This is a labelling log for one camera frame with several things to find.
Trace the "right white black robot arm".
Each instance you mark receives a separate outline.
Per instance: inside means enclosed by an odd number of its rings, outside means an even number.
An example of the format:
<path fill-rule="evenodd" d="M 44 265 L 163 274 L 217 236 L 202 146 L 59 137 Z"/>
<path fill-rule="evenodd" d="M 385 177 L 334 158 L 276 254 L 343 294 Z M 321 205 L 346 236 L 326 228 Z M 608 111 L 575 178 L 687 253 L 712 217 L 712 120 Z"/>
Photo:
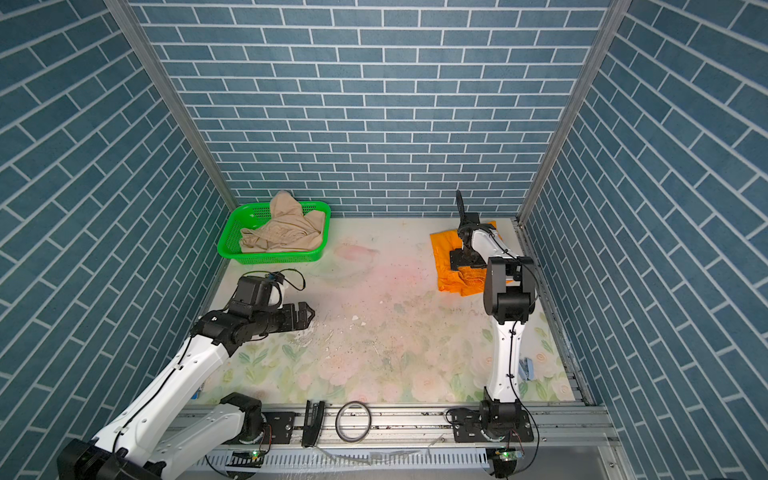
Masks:
<path fill-rule="evenodd" d="M 483 306 L 491 321 L 492 367 L 475 427 L 492 442 L 532 441 L 535 427 L 522 402 L 519 366 L 525 325 L 538 299 L 534 261 L 514 253 L 477 213 L 459 211 L 457 235 L 462 246 L 449 253 L 450 267 L 485 271 Z"/>

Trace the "orange shorts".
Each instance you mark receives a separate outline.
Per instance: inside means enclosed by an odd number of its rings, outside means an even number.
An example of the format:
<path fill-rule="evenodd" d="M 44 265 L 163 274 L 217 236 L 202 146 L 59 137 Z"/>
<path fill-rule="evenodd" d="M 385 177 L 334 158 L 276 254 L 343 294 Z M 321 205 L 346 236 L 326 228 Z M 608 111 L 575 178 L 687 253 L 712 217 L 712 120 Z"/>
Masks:
<path fill-rule="evenodd" d="M 484 293 L 488 260 L 513 259 L 496 224 L 470 222 L 430 235 L 438 290 L 462 297 Z"/>

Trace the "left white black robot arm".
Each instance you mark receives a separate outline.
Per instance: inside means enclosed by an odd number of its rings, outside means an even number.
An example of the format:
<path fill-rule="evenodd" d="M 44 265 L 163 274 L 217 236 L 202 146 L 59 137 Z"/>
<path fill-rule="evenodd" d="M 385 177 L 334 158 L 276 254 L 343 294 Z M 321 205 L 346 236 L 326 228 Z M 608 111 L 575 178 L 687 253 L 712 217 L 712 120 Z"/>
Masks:
<path fill-rule="evenodd" d="M 305 302 L 282 307 L 214 310 L 158 378 L 90 440 L 73 440 L 59 454 L 61 479 L 176 479 L 227 441 L 269 447 L 273 427 L 260 400 L 229 393 L 204 417 L 171 437 L 166 430 L 204 381 L 254 337 L 301 331 L 315 317 Z"/>

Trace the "green plastic basket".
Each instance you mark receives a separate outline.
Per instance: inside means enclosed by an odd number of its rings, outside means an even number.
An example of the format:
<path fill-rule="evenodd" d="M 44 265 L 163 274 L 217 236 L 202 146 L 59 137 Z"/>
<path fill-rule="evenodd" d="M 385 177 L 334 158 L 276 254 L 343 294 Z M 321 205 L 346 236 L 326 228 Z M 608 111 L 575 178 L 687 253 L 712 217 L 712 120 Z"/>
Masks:
<path fill-rule="evenodd" d="M 304 214 L 319 211 L 323 212 L 324 227 L 322 242 L 309 251 L 291 252 L 259 252 L 244 253 L 240 246 L 243 229 L 256 229 L 262 227 L 272 219 L 269 202 L 249 203 L 236 208 L 228 217 L 221 236 L 218 240 L 217 251 L 222 258 L 235 260 L 242 265 L 256 264 L 293 264 L 318 261 L 329 240 L 331 208 L 322 201 L 300 201 Z"/>

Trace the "beige shorts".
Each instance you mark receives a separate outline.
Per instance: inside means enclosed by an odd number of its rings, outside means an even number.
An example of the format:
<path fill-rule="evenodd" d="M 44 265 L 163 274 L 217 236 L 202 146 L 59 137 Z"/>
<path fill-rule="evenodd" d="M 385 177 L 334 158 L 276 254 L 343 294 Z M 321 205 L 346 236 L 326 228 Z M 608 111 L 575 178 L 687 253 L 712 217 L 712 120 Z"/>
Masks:
<path fill-rule="evenodd" d="M 242 229 L 239 245 L 247 254 L 308 252 L 323 242 L 327 214 L 303 212 L 302 205 L 287 191 L 270 202 L 271 219 L 255 229 Z"/>

